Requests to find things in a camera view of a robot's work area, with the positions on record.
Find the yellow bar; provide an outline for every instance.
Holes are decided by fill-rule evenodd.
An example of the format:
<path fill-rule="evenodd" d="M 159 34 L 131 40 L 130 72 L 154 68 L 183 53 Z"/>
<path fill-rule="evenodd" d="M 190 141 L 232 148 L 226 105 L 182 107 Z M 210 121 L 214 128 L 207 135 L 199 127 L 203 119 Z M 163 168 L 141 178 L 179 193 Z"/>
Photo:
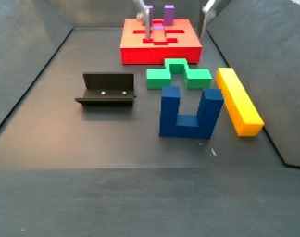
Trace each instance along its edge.
<path fill-rule="evenodd" d="M 238 136 L 257 136 L 264 121 L 233 68 L 218 68 L 215 83 L 224 92 L 225 107 Z"/>

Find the gray wall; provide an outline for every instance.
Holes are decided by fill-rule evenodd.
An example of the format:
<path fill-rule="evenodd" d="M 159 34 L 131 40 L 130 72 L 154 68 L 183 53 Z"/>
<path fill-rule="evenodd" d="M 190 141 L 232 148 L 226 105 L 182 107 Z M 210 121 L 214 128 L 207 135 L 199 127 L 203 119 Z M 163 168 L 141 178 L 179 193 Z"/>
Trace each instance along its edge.
<path fill-rule="evenodd" d="M 290 0 L 233 0 L 209 33 L 285 162 L 300 166 L 300 6 Z"/>
<path fill-rule="evenodd" d="M 0 1 L 0 124 L 71 29 L 42 0 Z"/>
<path fill-rule="evenodd" d="M 75 27 L 122 28 L 125 19 L 137 16 L 137 8 L 131 0 L 47 0 L 67 18 Z M 199 0 L 145 0 L 154 6 L 155 18 L 162 18 L 163 6 L 175 6 L 175 16 L 179 19 L 190 19 L 197 25 L 201 1 Z"/>

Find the red block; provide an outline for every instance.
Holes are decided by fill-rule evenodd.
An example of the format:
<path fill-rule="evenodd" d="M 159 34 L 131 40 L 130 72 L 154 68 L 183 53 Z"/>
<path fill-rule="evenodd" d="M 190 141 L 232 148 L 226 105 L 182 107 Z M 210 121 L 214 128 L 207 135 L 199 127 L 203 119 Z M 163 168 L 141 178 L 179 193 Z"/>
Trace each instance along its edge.
<path fill-rule="evenodd" d="M 202 45 L 187 19 L 175 19 L 173 26 L 151 30 L 151 39 L 145 39 L 145 26 L 137 19 L 125 21 L 121 53 L 123 64 L 163 64 L 165 58 L 186 58 L 198 63 Z"/>

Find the wooden block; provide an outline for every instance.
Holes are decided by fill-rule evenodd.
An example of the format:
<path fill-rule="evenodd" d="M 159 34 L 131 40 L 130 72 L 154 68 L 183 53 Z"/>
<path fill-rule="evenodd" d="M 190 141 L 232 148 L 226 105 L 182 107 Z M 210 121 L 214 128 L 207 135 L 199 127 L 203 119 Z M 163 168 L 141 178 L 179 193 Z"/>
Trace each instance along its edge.
<path fill-rule="evenodd" d="M 197 115 L 178 115 L 179 98 L 179 87 L 163 86 L 158 135 L 210 139 L 224 105 L 222 91 L 203 90 Z"/>
<path fill-rule="evenodd" d="M 218 68 L 215 82 L 238 136 L 257 136 L 264 121 L 233 68 Z"/>
<path fill-rule="evenodd" d="M 175 7 L 174 5 L 165 5 L 165 26 L 173 26 L 174 25 L 174 19 L 175 19 Z"/>
<path fill-rule="evenodd" d="M 167 45 L 165 29 L 153 28 L 153 42 L 154 45 Z"/>
<path fill-rule="evenodd" d="M 171 85 L 173 75 L 182 74 L 187 89 L 209 88 L 211 75 L 207 69 L 190 69 L 186 58 L 165 59 L 165 69 L 146 71 L 147 89 L 159 89 Z"/>
<path fill-rule="evenodd" d="M 153 20 L 163 24 L 162 19 Z M 175 19 L 173 26 L 165 26 L 165 45 L 157 45 L 154 39 L 145 41 L 145 26 L 137 19 L 125 21 L 121 53 L 123 64 L 163 64 L 165 58 L 186 58 L 198 63 L 202 45 L 187 19 Z"/>

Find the blue u-shaped block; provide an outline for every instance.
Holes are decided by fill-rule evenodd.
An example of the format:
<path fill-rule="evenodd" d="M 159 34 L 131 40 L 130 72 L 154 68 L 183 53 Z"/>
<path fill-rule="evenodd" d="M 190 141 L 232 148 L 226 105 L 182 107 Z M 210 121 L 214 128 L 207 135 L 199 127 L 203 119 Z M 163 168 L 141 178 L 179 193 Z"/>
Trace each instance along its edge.
<path fill-rule="evenodd" d="M 197 115 L 178 115 L 179 99 L 179 87 L 163 86 L 159 136 L 210 139 L 225 102 L 222 91 L 203 90 Z"/>

